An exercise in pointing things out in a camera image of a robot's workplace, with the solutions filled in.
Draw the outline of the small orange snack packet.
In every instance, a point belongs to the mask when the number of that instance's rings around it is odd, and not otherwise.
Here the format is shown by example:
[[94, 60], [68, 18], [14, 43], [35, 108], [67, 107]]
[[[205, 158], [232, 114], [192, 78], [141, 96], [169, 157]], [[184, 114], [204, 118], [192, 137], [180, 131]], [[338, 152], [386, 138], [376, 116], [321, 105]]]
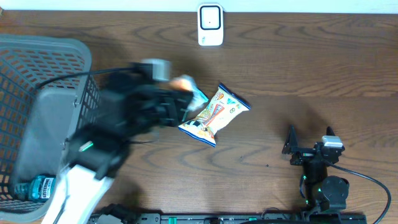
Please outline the small orange snack packet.
[[193, 91], [196, 88], [196, 83], [191, 76], [181, 75], [169, 81], [169, 85], [176, 90]]

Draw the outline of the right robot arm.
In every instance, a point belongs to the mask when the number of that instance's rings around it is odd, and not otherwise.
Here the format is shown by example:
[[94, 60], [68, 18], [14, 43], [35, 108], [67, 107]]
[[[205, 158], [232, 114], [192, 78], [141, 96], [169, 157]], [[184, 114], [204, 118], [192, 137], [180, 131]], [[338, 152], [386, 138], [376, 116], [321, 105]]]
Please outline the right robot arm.
[[314, 213], [339, 212], [346, 208], [349, 182], [328, 175], [327, 171], [328, 167], [339, 161], [344, 150], [343, 142], [331, 127], [313, 147], [300, 147], [294, 127], [289, 127], [282, 153], [291, 156], [292, 166], [303, 167], [300, 194]]

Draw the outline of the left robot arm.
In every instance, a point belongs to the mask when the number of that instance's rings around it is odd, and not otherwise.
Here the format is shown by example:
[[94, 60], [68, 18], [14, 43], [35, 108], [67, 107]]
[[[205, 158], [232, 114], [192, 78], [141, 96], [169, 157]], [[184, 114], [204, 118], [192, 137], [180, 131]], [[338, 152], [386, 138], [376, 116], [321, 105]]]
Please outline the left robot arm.
[[130, 155], [135, 137], [178, 126], [193, 98], [186, 82], [160, 84], [138, 68], [105, 71], [95, 120], [67, 141], [66, 166], [43, 223], [86, 223]]

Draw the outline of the light green wet wipes pack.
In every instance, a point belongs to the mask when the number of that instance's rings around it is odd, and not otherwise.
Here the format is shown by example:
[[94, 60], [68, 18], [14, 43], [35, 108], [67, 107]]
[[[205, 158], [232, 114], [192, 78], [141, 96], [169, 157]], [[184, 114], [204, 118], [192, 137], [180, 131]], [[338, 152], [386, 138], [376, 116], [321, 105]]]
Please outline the light green wet wipes pack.
[[187, 114], [189, 112], [195, 111], [195, 110], [201, 108], [201, 106], [207, 102], [208, 102], [207, 96], [201, 90], [199, 90], [197, 87], [194, 87], [193, 88], [193, 98], [192, 98], [190, 104], [188, 105], [187, 109], [184, 112], [182, 121], [186, 120]]

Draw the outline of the teal Listerine mouthwash bottle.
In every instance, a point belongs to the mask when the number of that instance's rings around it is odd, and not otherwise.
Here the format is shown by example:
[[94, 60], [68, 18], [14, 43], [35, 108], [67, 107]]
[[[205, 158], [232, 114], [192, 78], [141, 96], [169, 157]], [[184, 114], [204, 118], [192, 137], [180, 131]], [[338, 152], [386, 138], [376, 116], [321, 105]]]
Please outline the teal Listerine mouthwash bottle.
[[30, 182], [16, 184], [14, 194], [19, 200], [44, 203], [52, 195], [55, 184], [55, 176], [38, 175]]

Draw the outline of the cream snack bag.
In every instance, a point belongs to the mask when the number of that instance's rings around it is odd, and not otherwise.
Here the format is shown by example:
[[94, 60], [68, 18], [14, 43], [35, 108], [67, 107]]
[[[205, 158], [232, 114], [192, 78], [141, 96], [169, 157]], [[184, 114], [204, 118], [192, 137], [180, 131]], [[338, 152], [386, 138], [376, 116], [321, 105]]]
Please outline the cream snack bag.
[[232, 92], [223, 83], [208, 105], [193, 119], [182, 123], [178, 129], [193, 139], [213, 147], [216, 133], [227, 126], [237, 115], [251, 109], [249, 103]]

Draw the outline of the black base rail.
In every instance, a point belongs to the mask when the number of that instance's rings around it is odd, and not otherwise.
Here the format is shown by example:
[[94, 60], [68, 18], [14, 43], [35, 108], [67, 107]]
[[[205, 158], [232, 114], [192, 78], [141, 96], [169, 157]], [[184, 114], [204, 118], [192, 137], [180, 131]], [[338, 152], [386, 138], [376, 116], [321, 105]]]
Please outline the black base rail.
[[289, 213], [271, 207], [261, 213], [163, 213], [160, 210], [130, 210], [120, 204], [111, 204], [93, 213], [87, 224], [240, 224], [240, 223], [336, 223], [366, 224], [361, 214]]

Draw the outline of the white barcode scanner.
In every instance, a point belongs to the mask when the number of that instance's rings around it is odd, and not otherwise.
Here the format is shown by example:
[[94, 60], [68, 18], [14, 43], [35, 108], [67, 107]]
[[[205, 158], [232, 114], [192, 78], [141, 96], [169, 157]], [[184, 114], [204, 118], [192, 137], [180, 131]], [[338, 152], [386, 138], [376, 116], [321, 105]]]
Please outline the white barcode scanner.
[[201, 4], [197, 10], [198, 44], [219, 46], [224, 39], [223, 7], [219, 4]]

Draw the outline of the grey plastic shopping basket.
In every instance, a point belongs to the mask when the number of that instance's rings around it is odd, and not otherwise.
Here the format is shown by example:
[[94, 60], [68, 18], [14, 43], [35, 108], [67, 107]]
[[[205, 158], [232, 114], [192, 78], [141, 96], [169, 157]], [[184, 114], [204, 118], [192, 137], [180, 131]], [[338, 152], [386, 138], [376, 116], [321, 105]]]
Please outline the grey plastic shopping basket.
[[65, 141], [94, 120], [98, 87], [86, 75], [89, 48], [79, 40], [1, 36], [1, 221], [32, 222], [47, 202], [19, 200], [14, 186], [64, 165]]

